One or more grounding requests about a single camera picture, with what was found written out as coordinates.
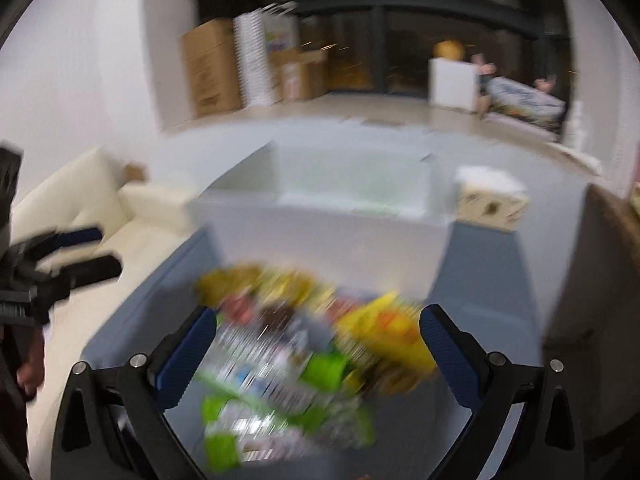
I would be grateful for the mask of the left hand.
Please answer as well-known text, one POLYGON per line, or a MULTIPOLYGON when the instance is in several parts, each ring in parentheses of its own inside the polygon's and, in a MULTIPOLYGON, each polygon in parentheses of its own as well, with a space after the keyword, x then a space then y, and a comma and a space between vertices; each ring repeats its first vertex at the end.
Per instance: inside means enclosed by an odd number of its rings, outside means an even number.
POLYGON ((16 373, 18 385, 26 396, 31 398, 37 394, 44 379, 44 337, 41 328, 32 332, 27 358, 16 373))

